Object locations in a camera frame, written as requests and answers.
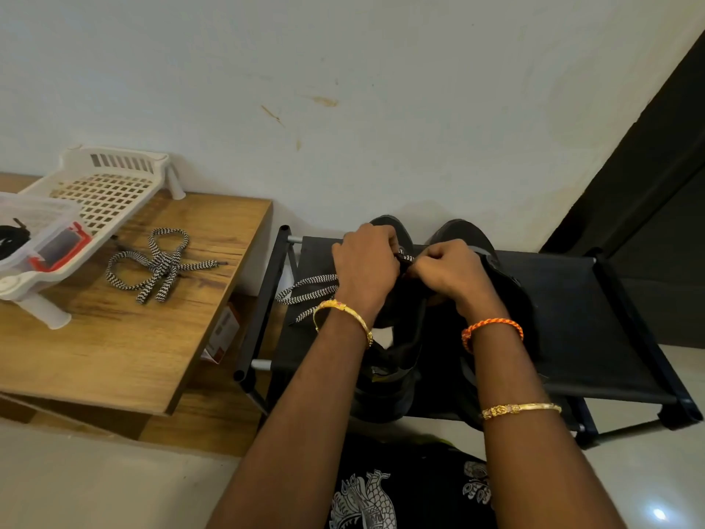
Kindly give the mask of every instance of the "orange thread bracelet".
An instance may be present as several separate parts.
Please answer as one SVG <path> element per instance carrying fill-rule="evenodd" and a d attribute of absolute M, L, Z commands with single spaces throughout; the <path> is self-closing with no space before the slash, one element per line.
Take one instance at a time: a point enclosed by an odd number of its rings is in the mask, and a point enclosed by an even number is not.
<path fill-rule="evenodd" d="M 471 325 L 470 327 L 466 328 L 465 330 L 463 330 L 463 332 L 460 333 L 460 337 L 463 339 L 463 347 L 465 347 L 465 350 L 468 353 L 472 353 L 472 351 L 470 350 L 470 347 L 467 346 L 467 340 L 469 340 L 471 338 L 472 331 L 477 330 L 480 327 L 484 327 L 485 325 L 492 324 L 492 323 L 505 323 L 505 324 L 511 325 L 512 327 L 516 328 L 519 331 L 519 337 L 521 338 L 522 341 L 524 341 L 524 330 L 522 330 L 522 327 L 518 323 L 516 323 L 512 320 L 506 320 L 504 317 L 493 317 L 490 320 L 484 320 L 484 321 L 477 322 L 474 325 Z"/>

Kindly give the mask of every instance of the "person's left hand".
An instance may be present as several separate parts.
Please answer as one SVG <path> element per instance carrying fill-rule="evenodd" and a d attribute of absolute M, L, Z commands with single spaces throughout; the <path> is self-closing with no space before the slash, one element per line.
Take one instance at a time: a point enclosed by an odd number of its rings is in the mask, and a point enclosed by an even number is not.
<path fill-rule="evenodd" d="M 390 225 L 365 223 L 357 232 L 343 236 L 343 244 L 333 245 L 333 261 L 340 287 L 336 300 L 344 302 L 368 327 L 375 322 L 387 294 L 399 276 L 399 250 L 396 231 Z"/>

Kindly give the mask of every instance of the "gold bangle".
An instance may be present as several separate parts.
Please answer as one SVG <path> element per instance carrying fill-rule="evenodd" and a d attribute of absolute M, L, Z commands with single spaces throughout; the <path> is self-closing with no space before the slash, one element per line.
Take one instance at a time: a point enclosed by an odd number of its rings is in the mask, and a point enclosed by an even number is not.
<path fill-rule="evenodd" d="M 367 335 L 366 348 L 369 349 L 370 347 L 372 347 L 372 331 L 367 328 L 367 323 L 365 323 L 365 320 L 363 320 L 360 315 L 348 305 L 344 305 L 342 302 L 336 301 L 335 299 L 330 299 L 330 301 L 323 301 L 321 304 L 316 306 L 316 310 L 313 311 L 313 324 L 316 327 L 316 332 L 318 332 L 319 330 L 318 323 L 316 323 L 316 313 L 319 310 L 323 310 L 324 308 L 335 308 L 336 310 L 340 310 L 341 312 L 347 312 L 348 314 L 352 315 L 362 325 L 362 329 Z"/>
<path fill-rule="evenodd" d="M 561 411 L 558 405 L 553 403 L 525 403 L 523 405 L 498 405 L 493 406 L 491 409 L 482 410 L 481 417 L 483 419 L 489 420 L 491 418 L 496 418 L 498 415 L 505 414 L 518 414 L 523 410 L 557 410 Z"/>

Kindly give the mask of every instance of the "white graphic print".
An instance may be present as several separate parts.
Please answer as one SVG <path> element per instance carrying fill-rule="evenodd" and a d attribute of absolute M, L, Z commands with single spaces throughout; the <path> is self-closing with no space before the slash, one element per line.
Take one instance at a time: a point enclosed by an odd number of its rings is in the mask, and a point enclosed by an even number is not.
<path fill-rule="evenodd" d="M 396 514 L 389 496 L 382 489 L 388 473 L 367 473 L 367 482 L 354 474 L 340 483 L 340 491 L 330 503 L 329 529 L 344 529 L 362 521 L 363 529 L 396 529 Z"/>
<path fill-rule="evenodd" d="M 463 472 L 470 478 L 463 487 L 463 495 L 468 499 L 475 499 L 478 503 L 487 505 L 492 499 L 489 490 L 489 479 L 487 477 L 487 466 L 480 462 L 467 461 L 463 467 Z"/>

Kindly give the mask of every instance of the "zigzag patterned shoelace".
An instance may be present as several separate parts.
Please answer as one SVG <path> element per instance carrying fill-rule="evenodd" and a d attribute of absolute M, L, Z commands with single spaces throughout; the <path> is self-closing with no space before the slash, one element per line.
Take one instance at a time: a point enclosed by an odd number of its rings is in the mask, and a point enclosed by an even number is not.
<path fill-rule="evenodd" d="M 166 235 L 173 233 L 178 233 L 183 236 L 183 241 L 181 242 L 181 244 L 172 253 L 160 250 L 154 238 L 158 235 Z M 110 260 L 108 261 L 108 266 L 105 270 L 105 278 L 111 285 L 123 291 L 134 291 L 138 289 L 142 290 L 137 295 L 137 302 L 143 305 L 146 303 L 149 294 L 152 293 L 156 282 L 161 278 L 164 278 L 164 282 L 159 288 L 159 290 L 156 292 L 155 299 L 159 302 L 164 302 L 166 301 L 166 298 L 169 295 L 169 291 L 171 290 L 171 287 L 174 281 L 176 280 L 176 277 L 181 271 L 198 271 L 200 269 L 213 269 L 214 267 L 217 267 L 219 265 L 228 264 L 227 262 L 217 262 L 214 259 L 209 259 L 205 262 L 198 262 L 196 264 L 182 264 L 181 254 L 187 247 L 188 241 L 189 237 L 186 231 L 181 230 L 179 228 L 155 228 L 152 233 L 149 234 L 149 238 L 147 240 L 147 243 L 149 245 L 149 252 L 152 254 L 152 259 L 149 259 L 141 252 L 137 252 L 135 250 L 124 250 L 122 252 L 118 252 L 117 254 L 110 257 Z M 152 277 L 148 278 L 143 282 L 140 282 L 139 284 L 125 284 L 113 273 L 113 267 L 115 266 L 116 262 L 122 258 L 133 259 L 138 264 L 147 267 L 152 272 Z"/>
<path fill-rule="evenodd" d="M 414 262 L 414 257 L 410 256 L 408 254 L 404 253 L 404 249 L 401 247 L 399 248 L 399 253 L 397 254 L 397 257 L 400 259 L 403 259 L 405 262 L 413 263 Z M 300 288 L 303 285 L 312 285 L 312 284 L 326 284 L 328 282 L 337 282 L 338 281 L 338 275 L 335 274 L 322 274 L 320 276 L 310 276 L 309 278 L 303 278 L 299 280 L 296 284 L 288 287 L 285 290 L 280 291 L 279 293 L 276 294 L 274 297 L 274 300 L 277 301 L 279 304 L 282 305 L 296 305 L 300 304 L 301 302 L 307 302 L 307 301 L 312 301 L 313 299 L 332 299 L 336 292 L 338 291 L 338 284 L 332 284 L 329 285 L 325 288 L 319 289 L 312 291 L 311 293 L 304 293 L 303 295 L 296 295 L 295 297 L 291 297 L 291 293 L 296 289 Z M 308 310 L 305 310 L 304 312 L 301 312 L 298 314 L 296 319 L 294 320 L 294 323 L 299 323 L 309 317 L 318 305 L 312 306 Z"/>

